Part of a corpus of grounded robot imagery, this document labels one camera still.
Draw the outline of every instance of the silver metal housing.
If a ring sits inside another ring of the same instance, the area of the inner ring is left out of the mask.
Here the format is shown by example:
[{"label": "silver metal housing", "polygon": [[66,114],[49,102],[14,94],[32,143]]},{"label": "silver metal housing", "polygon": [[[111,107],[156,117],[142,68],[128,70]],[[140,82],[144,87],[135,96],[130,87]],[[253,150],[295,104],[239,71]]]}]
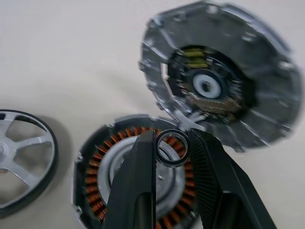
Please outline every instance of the silver metal housing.
[{"label": "silver metal housing", "polygon": [[[255,81],[258,105],[230,124],[192,115],[194,111],[171,94],[162,77],[162,64],[190,45],[213,48],[231,59]],[[182,112],[236,151],[268,146],[286,137],[300,110],[301,76],[290,49],[261,20],[232,4],[200,1],[152,17],[142,41],[139,68],[160,109],[176,120],[176,112]]]}]

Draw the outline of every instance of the white background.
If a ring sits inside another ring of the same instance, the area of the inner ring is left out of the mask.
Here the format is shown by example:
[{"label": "white background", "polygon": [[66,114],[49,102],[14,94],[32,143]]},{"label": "white background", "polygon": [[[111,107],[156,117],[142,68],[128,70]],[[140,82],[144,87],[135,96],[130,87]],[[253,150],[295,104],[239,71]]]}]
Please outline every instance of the white background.
[{"label": "white background", "polygon": [[[0,108],[41,117],[60,145],[47,191],[0,221],[1,229],[81,229],[71,207],[71,165],[86,139],[114,118],[163,114],[138,70],[145,23],[188,0],[1,0]],[[267,21],[305,66],[305,1],[233,0]],[[248,173],[279,229],[305,228],[304,122],[289,141],[245,155]]]}]

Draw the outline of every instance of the copper winding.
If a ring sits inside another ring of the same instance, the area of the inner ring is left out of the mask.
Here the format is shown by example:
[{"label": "copper winding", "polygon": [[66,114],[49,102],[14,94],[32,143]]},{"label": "copper winding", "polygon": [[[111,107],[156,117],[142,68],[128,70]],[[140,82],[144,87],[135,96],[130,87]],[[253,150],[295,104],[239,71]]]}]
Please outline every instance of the copper winding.
[{"label": "copper winding", "polygon": [[[88,176],[85,182],[87,184],[87,199],[89,204],[91,205],[92,211],[96,215],[96,217],[103,221],[106,217],[107,213],[107,207],[104,205],[100,195],[99,195],[99,189],[97,186],[97,175],[98,175],[98,167],[100,166],[100,161],[103,159],[103,155],[105,155],[114,144],[121,141],[124,138],[137,136],[143,133],[146,130],[154,130],[152,127],[134,127],[132,129],[127,128],[125,131],[120,131],[117,133],[117,135],[112,135],[110,137],[110,140],[105,140],[103,142],[103,146],[97,147],[97,151],[92,157],[92,160],[89,162],[89,167],[86,170],[86,173]],[[161,129],[157,129],[157,135],[160,134]],[[171,145],[173,149],[178,153],[179,156],[183,156],[185,153],[185,147],[184,145],[176,138],[171,137],[164,139],[166,143]],[[175,207],[175,211],[179,212],[181,215],[186,215],[188,212],[188,208],[185,207],[187,205],[189,208],[191,208],[191,205],[193,204],[194,198],[195,198],[195,192],[193,190],[195,184],[193,181],[193,173],[192,173],[192,165],[190,161],[188,161],[184,165],[185,174],[186,174],[186,184],[185,184],[185,190],[183,193],[183,196],[181,197],[179,202]],[[176,223],[179,223],[181,221],[181,216],[177,214],[174,210],[172,210],[170,213],[168,213],[162,221],[164,223],[157,222],[156,223],[156,229],[171,229]]]}]

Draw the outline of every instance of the white table surface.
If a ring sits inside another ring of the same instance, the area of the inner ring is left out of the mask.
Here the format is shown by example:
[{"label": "white table surface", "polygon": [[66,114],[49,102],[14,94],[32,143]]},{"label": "white table surface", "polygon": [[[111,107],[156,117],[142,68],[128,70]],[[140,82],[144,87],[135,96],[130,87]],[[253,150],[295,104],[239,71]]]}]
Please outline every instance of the white table surface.
[{"label": "white table surface", "polygon": [[[114,118],[166,116],[138,70],[140,42],[150,16],[189,2],[0,1],[0,108],[41,117],[60,146],[59,169],[47,191],[1,220],[1,229],[82,229],[71,207],[72,161],[86,139]],[[232,2],[273,26],[304,69],[305,1]],[[300,120],[289,140],[246,154],[230,153],[279,229],[305,228],[305,123]]]}]

